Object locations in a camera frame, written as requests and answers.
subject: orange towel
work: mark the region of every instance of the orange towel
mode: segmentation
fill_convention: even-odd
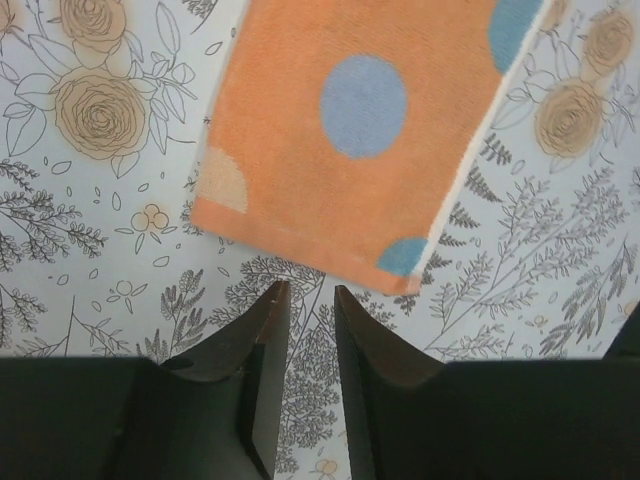
[[[368,288],[415,292],[543,3],[254,0],[192,222]]]

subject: folded towel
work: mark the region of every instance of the folded towel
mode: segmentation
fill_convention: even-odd
[[[254,0],[192,222],[387,294],[417,291],[548,4]]]

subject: table surface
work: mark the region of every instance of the table surface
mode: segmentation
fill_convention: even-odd
[[[5,33],[0,64],[0,138],[11,154],[0,163],[2,354],[162,361],[288,280],[294,342],[279,478],[347,480],[332,307],[341,282],[188,222],[215,79],[245,2],[125,0],[127,32],[109,40],[108,59],[104,45],[65,31],[73,19],[56,20],[58,2],[40,2],[41,13],[27,3],[33,11],[15,7],[24,31]],[[117,13],[118,2],[105,5]],[[634,9],[557,2],[557,21],[545,22],[487,132],[421,293],[352,287],[379,321],[444,361],[604,354],[639,295],[640,54],[624,52]],[[586,83],[594,71],[602,76]],[[116,128],[130,131],[101,150],[92,146],[102,114],[73,109],[95,95],[133,98],[108,104]]]

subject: dark object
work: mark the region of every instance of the dark object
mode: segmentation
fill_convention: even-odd
[[[444,365],[339,287],[353,480],[640,478],[638,316],[604,360]]]
[[[273,477],[289,288],[190,350],[0,361],[0,478]]]

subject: blue polka dot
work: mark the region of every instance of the blue polka dot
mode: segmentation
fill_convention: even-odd
[[[389,149],[407,116],[407,90],[389,62],[353,55],[338,64],[324,86],[322,125],[333,147],[350,158]]]
[[[427,246],[424,238],[405,238],[387,248],[378,260],[378,268],[394,275],[411,275]]]
[[[542,6],[542,0],[499,0],[489,25],[489,44],[496,68],[506,73]]]

